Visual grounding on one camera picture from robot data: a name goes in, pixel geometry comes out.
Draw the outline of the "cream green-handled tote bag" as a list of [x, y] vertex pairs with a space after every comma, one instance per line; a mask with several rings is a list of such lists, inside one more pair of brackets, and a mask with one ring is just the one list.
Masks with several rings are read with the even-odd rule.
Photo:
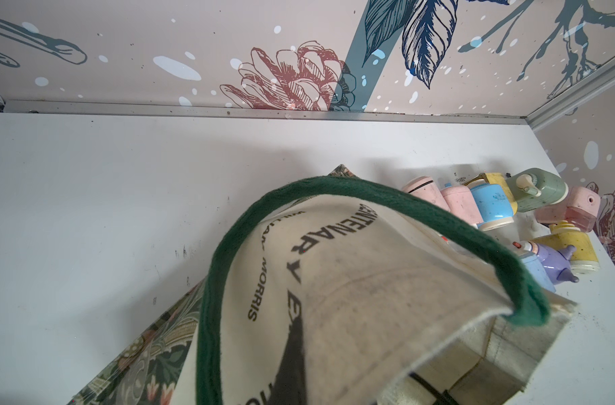
[[353, 175], [255, 202], [74, 404], [504, 404], [576, 304], [522, 255]]

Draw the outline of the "pink square pencil sharpener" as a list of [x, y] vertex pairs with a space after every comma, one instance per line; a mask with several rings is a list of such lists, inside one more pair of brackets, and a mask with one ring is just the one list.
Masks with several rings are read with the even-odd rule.
[[537, 209], [534, 216], [540, 224], [567, 221], [582, 232], [590, 232], [594, 229], [600, 202], [597, 192], [586, 187], [571, 187], [562, 202]]

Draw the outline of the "green pencil sharpener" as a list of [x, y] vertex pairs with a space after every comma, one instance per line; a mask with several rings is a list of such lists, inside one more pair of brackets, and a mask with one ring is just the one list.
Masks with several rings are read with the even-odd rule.
[[530, 168], [506, 179], [518, 212], [526, 213], [562, 202], [569, 187], [561, 177], [539, 168]]

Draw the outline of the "light blue pencil sharpener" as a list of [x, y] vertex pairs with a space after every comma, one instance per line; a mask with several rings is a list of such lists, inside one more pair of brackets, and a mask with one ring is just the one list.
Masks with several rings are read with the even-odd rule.
[[530, 251], [524, 251], [518, 255], [518, 258], [541, 288], [552, 293], [557, 291], [538, 256]]

